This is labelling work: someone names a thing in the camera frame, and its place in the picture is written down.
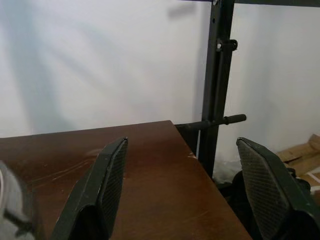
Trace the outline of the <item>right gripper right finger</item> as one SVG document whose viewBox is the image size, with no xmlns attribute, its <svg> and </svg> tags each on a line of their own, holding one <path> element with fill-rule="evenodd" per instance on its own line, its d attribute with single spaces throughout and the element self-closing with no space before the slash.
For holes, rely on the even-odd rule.
<svg viewBox="0 0 320 240">
<path fill-rule="evenodd" d="M 263 240 L 320 240 L 320 207 L 307 182 L 268 148 L 236 141 L 245 192 Z"/>
</svg>

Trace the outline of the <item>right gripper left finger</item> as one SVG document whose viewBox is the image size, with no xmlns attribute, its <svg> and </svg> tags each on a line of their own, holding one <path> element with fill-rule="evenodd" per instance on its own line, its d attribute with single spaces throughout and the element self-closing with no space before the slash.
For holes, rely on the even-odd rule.
<svg viewBox="0 0 320 240">
<path fill-rule="evenodd" d="M 74 185 L 51 240 L 109 240 L 113 234 L 128 149 L 128 138 L 107 144 Z"/>
</svg>

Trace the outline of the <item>dark brown table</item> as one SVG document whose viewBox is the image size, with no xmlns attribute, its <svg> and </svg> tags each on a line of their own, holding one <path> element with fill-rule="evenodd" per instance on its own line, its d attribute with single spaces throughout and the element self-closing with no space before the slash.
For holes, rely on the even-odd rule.
<svg viewBox="0 0 320 240">
<path fill-rule="evenodd" d="M 0 161 L 35 191 L 47 239 L 76 182 L 128 138 L 111 240 L 251 240 L 171 121 L 0 137 Z"/>
</svg>

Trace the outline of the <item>brown cardboard sheet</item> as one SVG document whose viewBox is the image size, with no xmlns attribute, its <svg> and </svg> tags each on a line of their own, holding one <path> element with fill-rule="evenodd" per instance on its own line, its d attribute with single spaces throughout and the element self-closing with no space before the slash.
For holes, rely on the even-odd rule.
<svg viewBox="0 0 320 240">
<path fill-rule="evenodd" d="M 320 136 L 313 134 L 306 143 L 298 144 L 276 155 L 296 176 L 307 181 L 311 187 L 320 188 Z"/>
</svg>

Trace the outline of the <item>black metal rack frame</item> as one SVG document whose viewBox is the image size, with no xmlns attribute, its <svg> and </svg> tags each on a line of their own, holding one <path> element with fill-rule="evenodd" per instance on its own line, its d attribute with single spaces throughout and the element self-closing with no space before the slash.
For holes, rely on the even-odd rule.
<svg viewBox="0 0 320 240">
<path fill-rule="evenodd" d="M 232 55 L 238 42 L 231 39 L 235 0 L 200 0 L 210 2 L 204 91 L 201 120 L 177 124 L 176 128 L 207 175 L 213 176 L 219 127 L 244 122 L 245 114 L 225 116 L 225 105 Z"/>
</svg>

